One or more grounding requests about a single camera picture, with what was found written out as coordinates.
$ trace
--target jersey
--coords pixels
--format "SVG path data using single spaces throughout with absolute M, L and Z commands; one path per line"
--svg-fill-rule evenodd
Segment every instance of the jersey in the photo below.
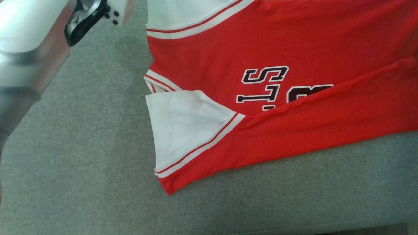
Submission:
M 168 194 L 226 169 L 418 130 L 418 1 L 148 1 Z

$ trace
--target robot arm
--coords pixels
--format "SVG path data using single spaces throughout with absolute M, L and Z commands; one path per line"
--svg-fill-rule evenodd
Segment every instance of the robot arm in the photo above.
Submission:
M 0 0 L 0 153 L 69 57 L 69 47 L 101 18 L 124 26 L 134 5 L 135 0 Z

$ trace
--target red fabric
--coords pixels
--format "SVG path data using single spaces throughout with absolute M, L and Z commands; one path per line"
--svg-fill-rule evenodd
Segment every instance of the red fabric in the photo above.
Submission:
M 160 179 L 169 194 L 225 169 L 418 129 L 418 1 L 256 0 L 212 29 L 148 42 L 152 71 L 247 115 Z M 289 67 L 283 81 L 242 82 L 246 69 L 270 66 Z M 275 102 L 237 103 L 268 84 L 280 84 Z M 287 104 L 292 87 L 322 84 L 334 87 Z

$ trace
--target gray fabric surface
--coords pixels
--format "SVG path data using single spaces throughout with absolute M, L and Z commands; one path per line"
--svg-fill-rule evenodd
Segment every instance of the gray fabric surface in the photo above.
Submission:
M 145 1 L 72 49 L 7 143 L 1 235 L 315 234 L 418 221 L 418 132 L 226 171 L 167 196 L 142 80 Z

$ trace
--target red stripe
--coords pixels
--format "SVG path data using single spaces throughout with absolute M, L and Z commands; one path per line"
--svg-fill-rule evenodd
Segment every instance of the red stripe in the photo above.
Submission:
M 151 87 L 152 87 L 152 89 L 153 89 L 153 92 L 154 92 L 154 93 L 157 93 L 157 91 L 155 90 L 154 85 L 152 85 L 152 84 L 151 84 Z
M 218 13 L 216 13 L 215 15 L 213 15 L 213 16 L 211 16 L 211 17 L 209 17 L 208 19 L 206 19 L 206 20 L 204 20 L 204 21 L 202 21 L 202 22 L 200 22 L 200 23 L 198 23 L 198 24 L 195 24 L 195 25 L 192 25 L 192 26 L 186 27 L 186 28 L 181 28 L 181 29 L 176 29 L 176 30 L 158 30 L 158 29 L 147 29 L 147 31 L 149 31 L 149 32 L 160 32 L 160 33 L 177 33 L 177 32 L 181 32 L 181 31 L 186 31 L 186 30 L 188 30 L 188 29 L 195 28 L 195 27 L 198 27 L 198 26 L 203 25 L 204 23 L 207 23 L 207 22 L 208 22 L 208 21 L 210 21 L 211 19 L 213 19 L 213 18 L 217 17 L 218 15 L 222 14 L 224 11 L 226 11 L 226 10 L 230 9 L 231 7 L 233 7 L 233 6 L 237 5 L 238 3 L 242 2 L 242 1 L 243 1 L 243 0 L 239 0 L 239 1 L 237 1 L 237 2 L 235 2 L 235 3 L 233 3 L 233 4 L 231 4 L 231 5 L 227 6 L 227 7 L 226 7 L 226 8 L 224 8 L 223 10 L 219 11 Z
M 174 88 L 170 87 L 169 85 L 165 84 L 164 82 L 162 82 L 162 81 L 160 81 L 160 80 L 157 80 L 157 79 L 155 79 L 155 78 L 153 78 L 153 77 L 150 77 L 148 74 L 145 74 L 145 77 L 147 77 L 147 78 L 149 78 L 149 79 L 151 79 L 151 80 L 153 80 L 153 81 L 155 81 L 155 82 L 157 82 L 157 83 L 160 83 L 160 84 L 162 84 L 162 85 L 164 85 L 164 86 L 168 87 L 168 88 L 169 88 L 172 92 L 176 91 Z
M 157 172 L 157 174 L 160 174 L 160 173 L 163 173 L 163 172 L 165 172 L 165 171 L 167 171 L 168 169 L 170 169 L 170 168 L 172 168 L 173 166 L 175 166 L 175 165 L 177 165 L 177 164 L 179 164 L 181 161 L 183 161 L 187 156 L 189 156 L 190 154 L 192 154 L 192 153 L 194 153 L 195 151 L 197 151 L 199 148 L 202 148 L 203 146 L 206 146 L 206 145 L 208 145 L 208 144 L 210 144 L 210 143 L 212 143 L 221 133 L 222 133 L 222 131 L 224 131 L 225 130 L 225 128 L 227 127 L 227 126 L 229 126 L 230 124 L 231 124 L 231 122 L 237 117 L 237 115 L 238 115 L 238 113 L 236 113 L 232 118 L 231 118 L 231 120 L 229 120 L 229 122 L 215 135 L 215 137 L 213 137 L 209 142 L 207 142 L 207 143 L 205 143 L 205 144 L 202 144 L 202 145 L 200 145 L 199 147 L 197 147 L 197 148 L 195 148 L 194 150 L 192 150 L 191 152 L 189 152 L 188 154 L 186 154 L 184 157 L 182 157 L 180 160 L 178 160 L 176 163 L 174 163 L 173 165 L 171 165 L 171 166 L 169 166 L 169 167 L 167 167 L 167 168 L 165 168 L 164 170 L 162 170 L 162 171 L 159 171 L 159 172 Z

